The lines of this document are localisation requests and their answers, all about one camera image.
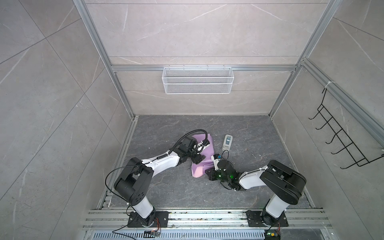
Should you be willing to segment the pink wrapping paper sheet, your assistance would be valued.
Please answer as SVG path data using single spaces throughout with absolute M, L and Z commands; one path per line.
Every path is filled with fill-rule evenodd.
M 210 145 L 205 148 L 201 155 L 205 156 L 205 159 L 202 160 L 199 164 L 192 164 L 192 176 L 194 178 L 202 177 L 205 174 L 205 171 L 214 167 L 214 161 L 211 157 L 215 154 L 214 143 L 210 134 L 208 134 L 208 140 Z

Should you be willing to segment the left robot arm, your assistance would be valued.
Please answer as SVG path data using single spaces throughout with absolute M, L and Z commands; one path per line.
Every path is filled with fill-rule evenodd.
M 200 163 L 205 158 L 201 152 L 209 145 L 208 137 L 198 142 L 194 137 L 185 136 L 162 155 L 146 160 L 130 159 L 116 179 L 114 190 L 134 209 L 131 221 L 137 220 L 144 227 L 150 227 L 156 221 L 155 207 L 147 198 L 152 178 L 188 159 L 194 164 Z

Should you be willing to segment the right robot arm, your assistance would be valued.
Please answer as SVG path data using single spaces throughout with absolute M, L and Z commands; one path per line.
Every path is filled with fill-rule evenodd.
M 298 204 L 307 183 L 302 174 L 276 160 L 257 170 L 240 173 L 228 160 L 219 159 L 217 165 L 205 173 L 210 181 L 219 181 L 227 190 L 246 191 L 267 186 L 274 195 L 257 220 L 271 227 L 282 224 L 285 210 Z

